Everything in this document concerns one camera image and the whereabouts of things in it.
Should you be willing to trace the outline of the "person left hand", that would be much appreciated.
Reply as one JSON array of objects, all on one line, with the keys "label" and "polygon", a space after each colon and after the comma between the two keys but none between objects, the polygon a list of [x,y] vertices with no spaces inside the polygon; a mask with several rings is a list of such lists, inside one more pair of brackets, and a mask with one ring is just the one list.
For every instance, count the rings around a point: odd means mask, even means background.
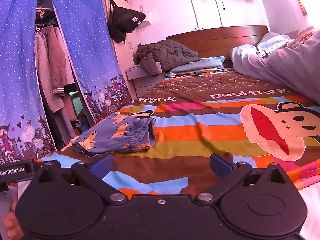
[{"label": "person left hand", "polygon": [[7,230],[8,240],[21,240],[24,237],[24,233],[15,215],[16,204],[17,202],[15,200],[11,202],[10,211],[3,220]]}]

